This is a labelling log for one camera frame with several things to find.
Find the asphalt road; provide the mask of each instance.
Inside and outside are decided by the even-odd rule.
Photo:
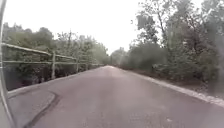
[[[33,128],[224,127],[224,108],[110,66],[46,89],[60,101]]]

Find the white sky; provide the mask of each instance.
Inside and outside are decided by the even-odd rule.
[[[4,21],[37,31],[47,27],[54,34],[78,32],[91,35],[108,48],[126,50],[136,38],[135,19],[142,0],[8,0]]]

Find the foliage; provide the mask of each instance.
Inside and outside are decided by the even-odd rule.
[[[205,0],[201,9],[190,0],[140,5],[136,18],[141,34],[119,66],[178,81],[212,82],[224,74],[223,0]]]
[[[98,43],[94,38],[76,35],[72,32],[59,33],[58,37],[54,39],[54,36],[47,28],[40,28],[37,32],[33,32],[30,29],[23,29],[21,26],[14,25],[10,27],[7,23],[4,24],[3,29],[3,42],[32,48],[36,50],[46,51],[64,56],[72,56],[77,60],[68,60],[62,58],[56,58],[59,62],[79,62],[87,63],[90,68],[92,63],[95,64],[107,64],[108,55],[107,49],[101,43]],[[11,50],[3,48],[3,60],[4,61],[28,61],[39,62],[46,61],[51,62],[52,57],[37,55],[33,53],[22,52],[18,50]],[[51,65],[48,64],[9,64],[5,63],[5,76],[10,77],[10,74],[14,74],[13,81],[7,85],[8,89],[18,88],[20,86],[31,85],[34,83],[40,83],[50,80],[51,78]],[[79,65],[79,71],[86,70],[86,65]],[[76,73],[76,65],[56,65],[56,77],[67,76]]]

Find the metal railing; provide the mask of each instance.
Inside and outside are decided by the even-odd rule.
[[[80,64],[84,64],[86,66],[86,70],[88,69],[88,64],[89,63],[79,63],[77,58],[74,57],[70,57],[70,56],[64,56],[64,55],[57,55],[55,54],[55,51],[53,51],[53,53],[48,53],[48,52],[44,52],[44,51],[39,51],[39,50],[35,50],[35,49],[30,49],[30,48],[24,48],[24,47],[20,47],[20,46],[16,46],[16,45],[11,45],[11,44],[7,44],[7,43],[1,43],[1,45],[3,47],[6,48],[10,48],[10,49],[14,49],[14,50],[18,50],[18,51],[25,51],[25,52],[31,52],[31,53],[35,53],[35,54],[41,54],[41,55],[46,55],[49,57],[52,57],[52,61],[51,62],[46,62],[46,61],[40,61],[40,62],[32,62],[32,61],[3,61],[3,63],[20,63],[20,64],[51,64],[51,79],[55,79],[55,65],[56,64],[62,64],[62,65],[76,65],[76,72],[78,72],[79,69],[79,65]],[[64,59],[70,59],[70,60],[75,60],[75,62],[56,62],[56,57],[59,58],[64,58]]]

